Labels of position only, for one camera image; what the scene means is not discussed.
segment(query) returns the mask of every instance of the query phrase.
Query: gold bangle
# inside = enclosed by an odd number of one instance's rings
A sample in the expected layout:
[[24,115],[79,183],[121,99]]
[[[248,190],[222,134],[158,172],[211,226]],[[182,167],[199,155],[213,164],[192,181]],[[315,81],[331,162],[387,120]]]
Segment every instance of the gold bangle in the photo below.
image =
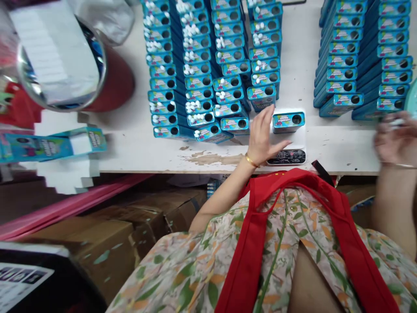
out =
[[254,167],[256,167],[256,168],[260,168],[260,166],[256,165],[256,164],[255,164],[255,162],[254,162],[254,161],[252,161],[250,157],[248,157],[248,153],[247,153],[247,152],[245,153],[245,157],[246,157],[246,160],[247,160],[250,164],[252,164]]
[[409,169],[409,170],[417,170],[417,167],[410,165],[410,164],[400,164],[400,163],[390,163],[390,162],[382,162],[382,164],[399,167],[401,169]]

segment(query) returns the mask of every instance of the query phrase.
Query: white paper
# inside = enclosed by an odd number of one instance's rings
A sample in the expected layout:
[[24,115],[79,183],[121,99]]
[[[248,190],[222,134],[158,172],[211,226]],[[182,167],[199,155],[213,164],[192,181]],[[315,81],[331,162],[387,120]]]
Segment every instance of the white paper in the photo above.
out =
[[10,16],[47,103],[89,98],[97,89],[99,71],[66,0],[23,7]]
[[45,267],[0,263],[0,313],[12,309],[53,272]]

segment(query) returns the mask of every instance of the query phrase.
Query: red apron strap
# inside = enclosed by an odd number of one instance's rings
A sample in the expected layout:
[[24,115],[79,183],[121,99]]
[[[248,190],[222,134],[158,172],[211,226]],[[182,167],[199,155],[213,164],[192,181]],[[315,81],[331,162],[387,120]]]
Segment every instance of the red apron strap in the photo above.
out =
[[350,214],[347,197],[315,174],[293,169],[279,179],[254,178],[249,182],[250,197],[242,231],[233,255],[216,312],[252,312],[258,292],[262,252],[268,212],[256,210],[277,190],[301,187],[309,191],[327,210],[346,263],[349,278],[366,312],[399,312],[374,260],[363,244]]

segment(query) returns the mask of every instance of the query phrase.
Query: floral dress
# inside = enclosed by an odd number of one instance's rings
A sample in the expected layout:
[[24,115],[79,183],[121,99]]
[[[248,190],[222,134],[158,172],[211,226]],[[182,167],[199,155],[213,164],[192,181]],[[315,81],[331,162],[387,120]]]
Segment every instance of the floral dress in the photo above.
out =
[[[262,208],[273,205],[277,193]],[[212,312],[230,267],[249,194],[214,217],[204,233],[172,233],[142,260],[107,312]],[[417,266],[383,234],[357,231],[401,312],[417,312]],[[302,242],[346,312],[361,306],[340,255],[331,220],[304,189],[285,189],[267,221],[254,312],[286,312]]]

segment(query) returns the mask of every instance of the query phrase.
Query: cardboard box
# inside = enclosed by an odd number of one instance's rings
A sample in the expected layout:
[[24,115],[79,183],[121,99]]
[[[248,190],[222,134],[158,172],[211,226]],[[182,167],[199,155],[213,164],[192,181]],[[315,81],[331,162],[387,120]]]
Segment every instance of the cardboard box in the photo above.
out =
[[175,189],[155,193],[129,207],[162,213],[170,232],[188,231],[197,212],[207,200],[207,191]]
[[65,246],[110,304],[139,263],[131,223],[72,217],[19,241]]
[[97,219],[121,220],[133,225],[132,234],[140,259],[143,259],[155,243],[170,233],[161,212],[134,207],[110,206],[89,215]]
[[144,258],[154,244],[169,233],[188,231],[191,222],[207,200],[201,189],[173,189],[125,201],[89,216],[106,220],[123,220],[133,224],[133,239],[139,256]]

